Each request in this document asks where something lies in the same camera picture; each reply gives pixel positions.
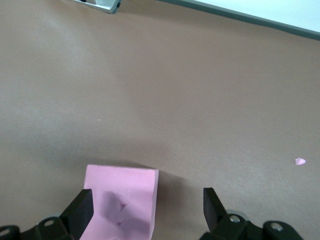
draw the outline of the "silver screw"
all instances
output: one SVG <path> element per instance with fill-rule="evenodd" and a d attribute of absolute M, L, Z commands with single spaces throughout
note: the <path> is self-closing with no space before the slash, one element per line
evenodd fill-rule
<path fill-rule="evenodd" d="M 278 232 L 281 232 L 284 230 L 284 228 L 279 223 L 276 223 L 276 222 L 271 223 L 271 227 Z"/>
<path fill-rule="evenodd" d="M 231 215 L 230 221 L 237 224 L 237 223 L 240 223 L 240 218 L 236 215 Z"/>

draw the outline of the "dent in pink block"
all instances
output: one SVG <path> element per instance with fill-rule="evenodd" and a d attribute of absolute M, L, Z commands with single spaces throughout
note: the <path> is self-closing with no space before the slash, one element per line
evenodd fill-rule
<path fill-rule="evenodd" d="M 81 240 L 150 240 L 155 227 L 159 170 L 88 165 L 93 217 Z"/>

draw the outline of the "pink block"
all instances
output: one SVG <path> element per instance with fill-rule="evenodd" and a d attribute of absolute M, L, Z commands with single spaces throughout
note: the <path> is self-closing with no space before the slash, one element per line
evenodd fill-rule
<path fill-rule="evenodd" d="M 88 165 L 93 217 L 80 240 L 150 240 L 155 228 L 159 170 Z"/>

